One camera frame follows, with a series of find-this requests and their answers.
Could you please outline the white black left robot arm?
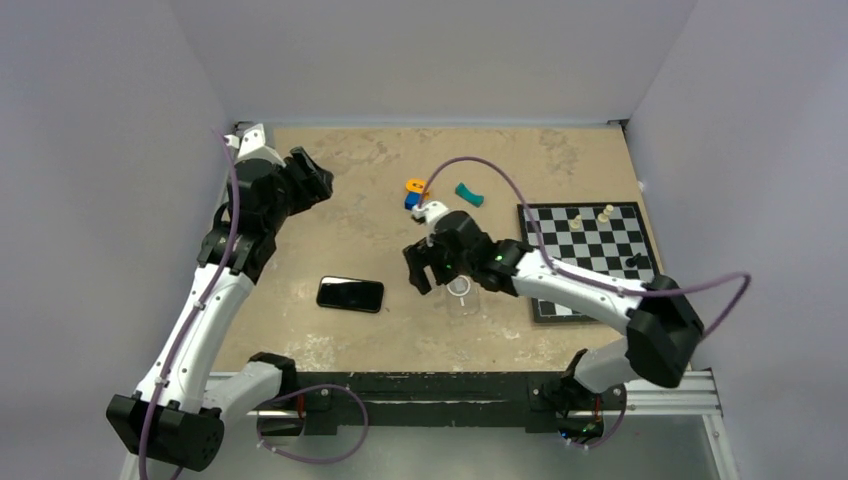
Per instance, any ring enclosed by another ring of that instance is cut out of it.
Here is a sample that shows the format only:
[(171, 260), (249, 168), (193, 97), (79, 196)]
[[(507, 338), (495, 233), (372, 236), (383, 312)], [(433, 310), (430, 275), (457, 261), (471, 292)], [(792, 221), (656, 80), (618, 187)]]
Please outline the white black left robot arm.
[(206, 387), (223, 339), (276, 250), (284, 221), (332, 195), (333, 175), (301, 147), (287, 157), (232, 160), (228, 199), (213, 216), (192, 287), (160, 355), (129, 395), (116, 394), (106, 416), (139, 476), (153, 465), (200, 472), (216, 457), (228, 427), (267, 402), (284, 409), (297, 399), (292, 359), (260, 352), (240, 372)]

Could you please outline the black phone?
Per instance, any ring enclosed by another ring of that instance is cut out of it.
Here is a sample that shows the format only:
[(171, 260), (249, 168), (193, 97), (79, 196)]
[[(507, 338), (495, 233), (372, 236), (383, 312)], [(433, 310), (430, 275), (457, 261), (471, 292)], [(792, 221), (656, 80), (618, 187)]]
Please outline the black phone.
[(362, 313), (379, 313), (385, 286), (373, 280), (324, 276), (320, 280), (316, 304), (323, 308)]

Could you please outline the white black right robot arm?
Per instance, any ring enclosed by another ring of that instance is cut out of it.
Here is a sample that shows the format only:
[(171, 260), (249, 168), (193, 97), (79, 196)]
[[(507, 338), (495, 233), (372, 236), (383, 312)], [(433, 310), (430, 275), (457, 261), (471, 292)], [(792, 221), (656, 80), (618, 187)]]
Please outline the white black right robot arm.
[(704, 326), (671, 278), (619, 279), (555, 260), (522, 241), (494, 241), (467, 212), (438, 201), (413, 208), (411, 217), (427, 228), (403, 250), (409, 282), (420, 294), (465, 276), (489, 292), (569, 307), (620, 333), (604, 347), (579, 351), (558, 380), (540, 387), (546, 407), (568, 414), (636, 379), (680, 385)]

